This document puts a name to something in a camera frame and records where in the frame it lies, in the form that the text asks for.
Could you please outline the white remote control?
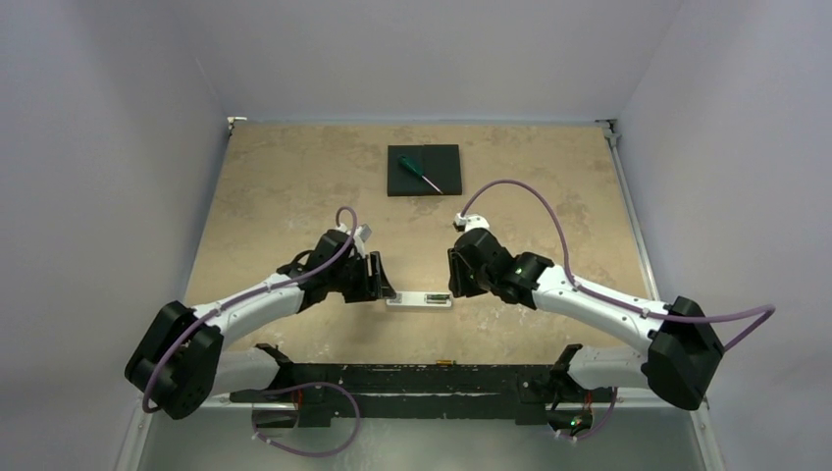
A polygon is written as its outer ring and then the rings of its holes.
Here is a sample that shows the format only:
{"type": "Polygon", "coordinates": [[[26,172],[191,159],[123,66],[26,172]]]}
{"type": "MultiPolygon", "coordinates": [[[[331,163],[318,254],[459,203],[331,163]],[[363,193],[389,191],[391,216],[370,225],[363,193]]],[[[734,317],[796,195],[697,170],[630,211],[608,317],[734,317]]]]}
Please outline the white remote control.
{"type": "Polygon", "coordinates": [[[387,299],[386,306],[391,308],[407,309],[450,309],[452,307],[451,294],[436,291],[398,291],[395,299],[387,299]],[[430,293],[446,294],[449,301],[445,304],[428,304],[425,296],[430,293]]]}

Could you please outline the green battery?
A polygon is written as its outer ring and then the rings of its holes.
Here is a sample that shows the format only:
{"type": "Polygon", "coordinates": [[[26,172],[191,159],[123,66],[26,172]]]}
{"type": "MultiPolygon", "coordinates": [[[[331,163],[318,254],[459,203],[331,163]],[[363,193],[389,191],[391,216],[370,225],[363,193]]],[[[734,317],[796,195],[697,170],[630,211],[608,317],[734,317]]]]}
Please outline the green battery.
{"type": "Polygon", "coordinates": [[[430,293],[425,296],[425,302],[428,304],[445,304],[449,301],[449,296],[446,294],[430,293]]]}

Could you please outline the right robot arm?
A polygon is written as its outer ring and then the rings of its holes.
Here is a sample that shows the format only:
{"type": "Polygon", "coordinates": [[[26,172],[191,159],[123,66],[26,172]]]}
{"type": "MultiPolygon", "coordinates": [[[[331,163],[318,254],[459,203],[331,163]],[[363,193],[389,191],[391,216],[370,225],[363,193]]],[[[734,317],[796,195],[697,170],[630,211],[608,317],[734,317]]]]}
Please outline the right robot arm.
{"type": "Polygon", "coordinates": [[[488,230],[464,233],[447,252],[452,295],[490,293],[507,304],[565,315],[619,340],[613,348],[581,346],[553,369],[550,384],[565,399],[585,390],[652,391],[684,410],[698,409],[725,347],[701,307],[679,296],[670,304],[570,278],[563,266],[532,252],[511,254],[488,230]]]}

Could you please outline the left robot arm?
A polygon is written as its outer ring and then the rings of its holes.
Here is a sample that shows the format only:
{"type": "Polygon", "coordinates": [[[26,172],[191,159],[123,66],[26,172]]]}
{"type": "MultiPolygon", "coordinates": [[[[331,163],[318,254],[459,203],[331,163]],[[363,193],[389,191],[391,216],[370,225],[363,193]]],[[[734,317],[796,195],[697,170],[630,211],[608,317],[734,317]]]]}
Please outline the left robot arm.
{"type": "Polygon", "coordinates": [[[370,235],[366,224],[339,226],[251,288],[192,307],[177,300],[165,304],[125,369],[142,393],[143,410],[182,419],[216,394],[257,390],[270,401],[287,397],[292,375],[275,354],[261,347],[231,354],[226,347],[333,292],[346,303],[394,298],[380,253],[365,248],[370,235]]]}

